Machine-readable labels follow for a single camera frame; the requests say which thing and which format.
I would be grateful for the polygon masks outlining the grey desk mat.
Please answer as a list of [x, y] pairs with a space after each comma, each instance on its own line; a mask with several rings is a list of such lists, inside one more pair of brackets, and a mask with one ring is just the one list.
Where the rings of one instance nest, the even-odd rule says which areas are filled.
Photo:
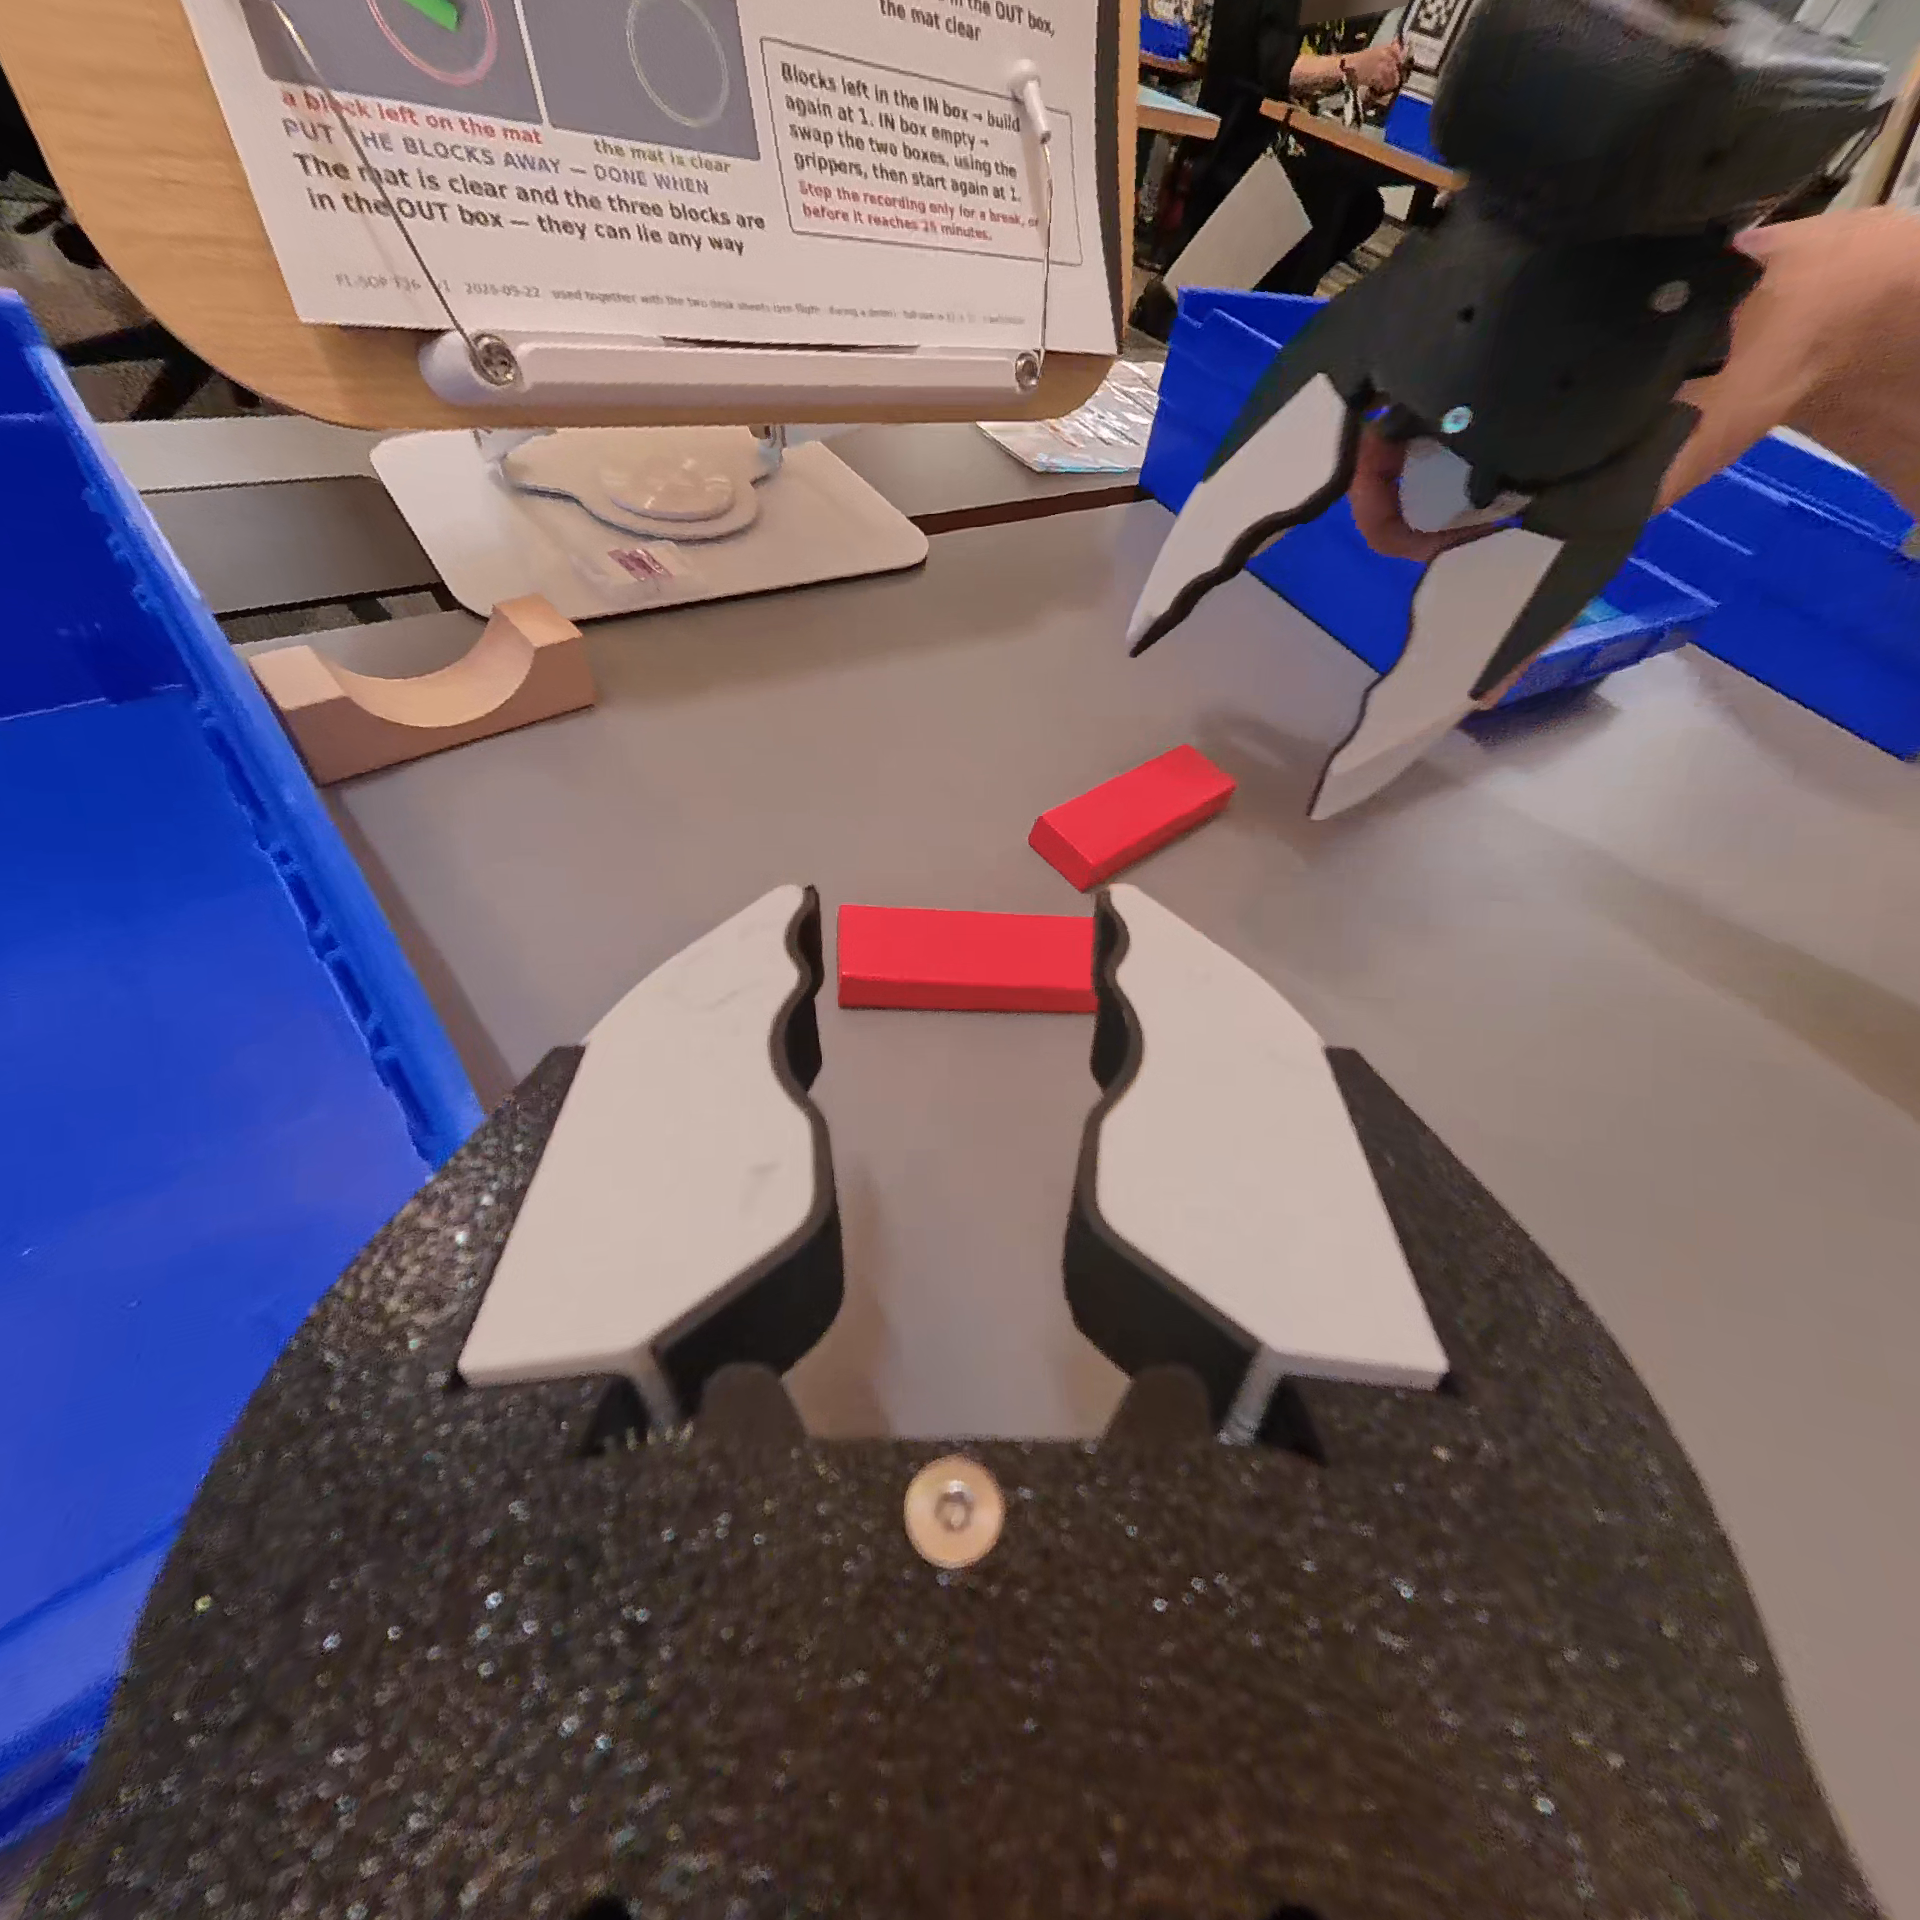
[[1366, 669], [1249, 578], [1137, 661], [1153, 503], [588, 633], [599, 705], [326, 804], [484, 1103], [780, 881], [1069, 914], [1033, 817], [1190, 743], [1136, 871], [1357, 1049], [1547, 1252], [1743, 1558], [1830, 1800], [1915, 1914], [1915, 770], [1691, 653], [1304, 817]]

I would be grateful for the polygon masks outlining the instruction sheet on stand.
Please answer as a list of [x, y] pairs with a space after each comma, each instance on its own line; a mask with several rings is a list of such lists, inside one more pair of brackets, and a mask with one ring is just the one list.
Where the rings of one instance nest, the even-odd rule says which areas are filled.
[[380, 431], [544, 425], [912, 425], [1040, 420], [1087, 399], [1118, 358], [1045, 349], [1040, 384], [982, 401], [837, 399], [811, 416], [720, 406], [457, 404], [404, 326], [304, 321], [283, 282], [201, 52], [179, 4], [4, 4], [4, 78], [107, 266], [201, 358], [279, 406]]

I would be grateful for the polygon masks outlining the background wooden table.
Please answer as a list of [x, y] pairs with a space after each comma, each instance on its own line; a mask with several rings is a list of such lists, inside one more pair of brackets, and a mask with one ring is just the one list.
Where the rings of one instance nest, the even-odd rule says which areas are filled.
[[[1299, 103], [1267, 100], [1259, 105], [1262, 118], [1270, 120], [1300, 140], [1329, 145], [1363, 160], [1374, 161], [1398, 181], [1428, 184], [1437, 191], [1456, 191], [1465, 184], [1465, 175], [1440, 160], [1407, 151], [1372, 127], [1348, 127], [1342, 120], [1313, 114]], [[1140, 82], [1136, 86], [1136, 127], [1165, 137], [1193, 137], [1213, 141], [1219, 133], [1219, 116], [1184, 103], [1156, 86]]]

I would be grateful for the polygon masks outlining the large blue plastic bin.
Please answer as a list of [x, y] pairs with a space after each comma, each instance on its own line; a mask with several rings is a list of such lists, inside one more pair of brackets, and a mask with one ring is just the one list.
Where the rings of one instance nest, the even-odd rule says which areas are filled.
[[246, 662], [1, 302], [1, 1841], [59, 1820], [211, 1461], [480, 1124]]

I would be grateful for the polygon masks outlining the white stand ledge bar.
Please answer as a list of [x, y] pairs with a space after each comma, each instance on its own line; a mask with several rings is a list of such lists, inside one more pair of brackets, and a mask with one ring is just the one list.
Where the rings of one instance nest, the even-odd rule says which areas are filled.
[[1045, 349], [771, 346], [606, 334], [428, 335], [416, 353], [425, 386], [457, 404], [525, 404], [577, 413], [614, 404], [704, 406], [811, 416], [837, 399], [982, 401], [990, 412], [1033, 392]]

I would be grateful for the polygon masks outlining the person's right hand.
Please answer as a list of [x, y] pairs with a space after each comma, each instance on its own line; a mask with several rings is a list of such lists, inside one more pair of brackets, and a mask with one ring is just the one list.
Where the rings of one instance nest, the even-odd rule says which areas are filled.
[[1918, 214], [1851, 207], [1743, 230], [1760, 280], [1735, 313], [1713, 374], [1655, 510], [1788, 426], [1868, 472], [1918, 513]]

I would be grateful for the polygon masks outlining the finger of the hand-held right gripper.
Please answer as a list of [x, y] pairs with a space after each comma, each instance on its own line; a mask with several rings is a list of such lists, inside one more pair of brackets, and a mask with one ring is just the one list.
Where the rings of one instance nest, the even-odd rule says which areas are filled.
[[1126, 625], [1128, 655], [1158, 644], [1259, 548], [1318, 519], [1353, 479], [1359, 412], [1326, 372], [1294, 384], [1270, 408], [1248, 408], [1244, 425], [1167, 528]]
[[1366, 802], [1451, 730], [1476, 684], [1559, 562], [1563, 544], [1508, 528], [1456, 544], [1424, 570], [1395, 665], [1366, 687], [1351, 730], [1316, 776], [1313, 823]]

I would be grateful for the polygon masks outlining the wooden arch block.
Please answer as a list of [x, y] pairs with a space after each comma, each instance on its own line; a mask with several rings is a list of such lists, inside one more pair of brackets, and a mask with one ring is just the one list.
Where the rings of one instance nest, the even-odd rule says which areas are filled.
[[597, 704], [585, 633], [539, 593], [243, 647], [316, 783], [342, 783]]

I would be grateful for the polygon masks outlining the red wooden block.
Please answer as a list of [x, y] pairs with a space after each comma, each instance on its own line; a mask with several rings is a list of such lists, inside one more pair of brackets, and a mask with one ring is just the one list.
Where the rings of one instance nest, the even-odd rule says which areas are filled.
[[1181, 744], [1048, 806], [1027, 844], [1069, 886], [1087, 894], [1211, 823], [1235, 796], [1232, 775]]
[[1078, 1016], [1096, 1007], [1087, 914], [840, 903], [835, 952], [846, 1009]]

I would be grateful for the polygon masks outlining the white stand base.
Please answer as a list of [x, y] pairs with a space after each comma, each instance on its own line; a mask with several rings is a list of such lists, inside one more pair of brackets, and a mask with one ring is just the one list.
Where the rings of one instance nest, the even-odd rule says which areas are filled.
[[921, 565], [927, 538], [825, 442], [780, 426], [425, 429], [373, 471], [471, 612], [575, 624]]

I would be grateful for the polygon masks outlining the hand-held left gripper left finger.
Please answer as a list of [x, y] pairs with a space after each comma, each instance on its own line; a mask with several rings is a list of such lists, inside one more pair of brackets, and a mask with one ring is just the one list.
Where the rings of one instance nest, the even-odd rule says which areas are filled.
[[784, 881], [588, 1033], [457, 1360], [465, 1388], [623, 1382], [684, 1424], [731, 1365], [785, 1376], [846, 1298], [821, 897]]

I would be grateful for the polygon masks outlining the white panel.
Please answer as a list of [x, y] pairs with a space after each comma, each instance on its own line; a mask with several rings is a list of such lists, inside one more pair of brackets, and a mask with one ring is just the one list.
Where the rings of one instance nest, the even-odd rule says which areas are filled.
[[1309, 230], [1312, 216], [1281, 158], [1267, 149], [1171, 261], [1161, 282], [1171, 294], [1253, 293]]

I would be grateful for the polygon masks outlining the printed instruction sheet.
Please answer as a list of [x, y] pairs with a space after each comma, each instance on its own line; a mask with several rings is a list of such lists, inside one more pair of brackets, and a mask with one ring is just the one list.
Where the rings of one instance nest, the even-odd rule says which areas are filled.
[[1118, 4], [183, 15], [304, 321], [1118, 342]]

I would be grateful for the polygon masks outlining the clear plastic packet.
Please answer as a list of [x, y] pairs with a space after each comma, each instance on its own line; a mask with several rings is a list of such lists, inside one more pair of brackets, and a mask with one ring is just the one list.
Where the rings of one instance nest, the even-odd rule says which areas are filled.
[[1115, 361], [1071, 413], [979, 422], [1022, 468], [1051, 476], [1137, 476], [1161, 401], [1164, 362]]

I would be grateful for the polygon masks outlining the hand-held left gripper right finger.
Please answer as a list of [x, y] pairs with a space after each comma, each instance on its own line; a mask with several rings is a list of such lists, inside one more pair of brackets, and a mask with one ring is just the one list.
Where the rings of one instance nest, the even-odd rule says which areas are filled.
[[1433, 1392], [1448, 1356], [1328, 1045], [1132, 881], [1095, 895], [1095, 1103], [1062, 1292], [1128, 1378], [1187, 1369], [1249, 1445], [1299, 1381]]

